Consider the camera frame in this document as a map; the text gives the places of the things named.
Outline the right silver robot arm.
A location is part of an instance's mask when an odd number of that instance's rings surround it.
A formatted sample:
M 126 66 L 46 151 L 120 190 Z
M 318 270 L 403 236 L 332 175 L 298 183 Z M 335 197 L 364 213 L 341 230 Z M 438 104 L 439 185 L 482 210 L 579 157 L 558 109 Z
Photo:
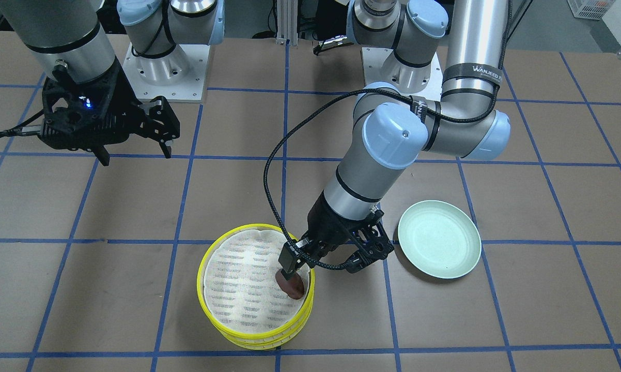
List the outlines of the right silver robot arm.
M 225 35 L 223 1 L 118 1 L 116 8 L 138 73 L 159 86 L 190 75 L 183 45 L 220 44 Z M 137 97 L 90 2 L 0 1 L 0 12 L 46 73 L 43 108 L 0 138 L 37 136 L 108 166 L 105 146 L 136 134 L 171 158 L 180 120 L 163 95 Z

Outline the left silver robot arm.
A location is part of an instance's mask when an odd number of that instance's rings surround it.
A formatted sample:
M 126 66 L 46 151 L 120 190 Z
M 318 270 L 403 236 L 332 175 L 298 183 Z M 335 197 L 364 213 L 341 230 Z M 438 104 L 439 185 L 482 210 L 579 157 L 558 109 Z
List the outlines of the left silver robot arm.
M 424 70 L 449 31 L 441 95 L 403 92 L 387 77 L 353 91 L 351 145 L 307 217 L 301 238 L 286 241 L 280 285 L 316 266 L 355 273 L 393 251 L 378 208 L 421 151 L 492 160 L 506 148 L 509 118 L 495 110 L 512 11 L 510 1 L 456 1 L 453 15 L 435 1 L 351 1 L 346 31 L 356 44 L 392 50 L 403 67 Z

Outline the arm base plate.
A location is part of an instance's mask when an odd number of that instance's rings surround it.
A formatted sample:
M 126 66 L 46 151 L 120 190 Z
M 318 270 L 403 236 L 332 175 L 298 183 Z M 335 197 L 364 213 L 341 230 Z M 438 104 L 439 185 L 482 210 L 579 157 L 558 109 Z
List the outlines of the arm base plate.
M 403 65 L 391 49 L 362 48 L 365 84 L 387 82 L 405 95 L 417 95 L 433 101 L 441 98 L 443 74 L 437 53 L 421 68 Z
M 171 103 L 202 103 L 210 52 L 209 45 L 182 44 L 168 56 L 148 59 L 128 48 L 122 68 L 141 101 L 164 96 Z

